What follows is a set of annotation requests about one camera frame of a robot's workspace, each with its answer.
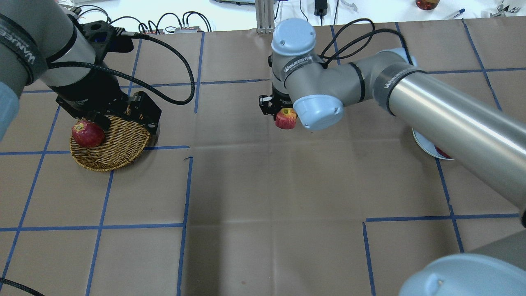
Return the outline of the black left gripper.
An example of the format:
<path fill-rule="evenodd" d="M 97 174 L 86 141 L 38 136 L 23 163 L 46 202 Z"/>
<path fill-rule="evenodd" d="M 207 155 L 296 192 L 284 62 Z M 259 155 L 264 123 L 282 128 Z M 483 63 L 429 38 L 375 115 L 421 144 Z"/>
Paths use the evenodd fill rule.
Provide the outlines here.
<path fill-rule="evenodd" d="M 107 53 L 129 53 L 134 43 L 129 36 L 122 36 L 123 29 L 106 22 L 79 24 L 73 21 L 74 32 L 68 42 L 68 51 L 56 62 L 88 62 L 106 67 Z M 117 116 L 138 123 L 153 136 L 159 129 L 161 109 L 145 92 L 126 95 L 116 74 L 84 67 L 61 67 L 55 82 L 57 103 L 73 118 L 88 120 L 104 130 L 111 125 L 108 116 Z"/>

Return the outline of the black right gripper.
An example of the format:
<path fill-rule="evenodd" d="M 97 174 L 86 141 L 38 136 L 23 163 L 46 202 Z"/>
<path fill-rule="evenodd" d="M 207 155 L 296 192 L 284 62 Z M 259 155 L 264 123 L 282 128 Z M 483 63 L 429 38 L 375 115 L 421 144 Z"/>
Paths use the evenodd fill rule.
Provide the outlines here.
<path fill-rule="evenodd" d="M 293 103 L 289 96 L 281 95 L 260 95 L 258 105 L 263 115 L 272 116 L 276 120 L 277 114 L 285 108 L 293 108 Z"/>

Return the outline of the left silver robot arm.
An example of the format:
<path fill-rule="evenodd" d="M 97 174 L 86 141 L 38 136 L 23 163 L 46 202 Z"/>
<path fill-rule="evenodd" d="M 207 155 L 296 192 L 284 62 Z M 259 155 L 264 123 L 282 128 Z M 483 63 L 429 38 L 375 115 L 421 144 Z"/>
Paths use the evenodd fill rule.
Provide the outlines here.
<path fill-rule="evenodd" d="M 111 116 L 143 126 L 156 135 L 161 109 L 144 92 L 126 95 L 108 69 L 108 52 L 133 49 L 133 32 L 103 21 L 79 24 L 52 0 L 1 2 L 1 135 L 16 118 L 25 88 L 42 81 L 73 118 L 104 130 Z"/>

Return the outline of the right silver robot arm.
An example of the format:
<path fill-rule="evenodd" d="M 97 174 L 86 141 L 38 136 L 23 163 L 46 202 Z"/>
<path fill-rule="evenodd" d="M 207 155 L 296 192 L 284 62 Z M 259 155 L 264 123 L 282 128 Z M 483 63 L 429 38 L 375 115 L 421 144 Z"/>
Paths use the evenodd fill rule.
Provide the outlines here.
<path fill-rule="evenodd" d="M 396 30 L 372 30 L 357 41 L 381 32 L 397 35 L 401 47 L 327 68 L 314 52 L 316 32 L 308 21 L 279 23 L 268 58 L 272 94 L 259 97 L 263 114 L 276 119 L 291 107 L 306 129 L 317 131 L 340 121 L 345 107 L 374 99 L 516 206 L 525 225 L 525 124 L 419 69 Z M 435 260 L 399 294 L 524 296 L 525 232 Z"/>

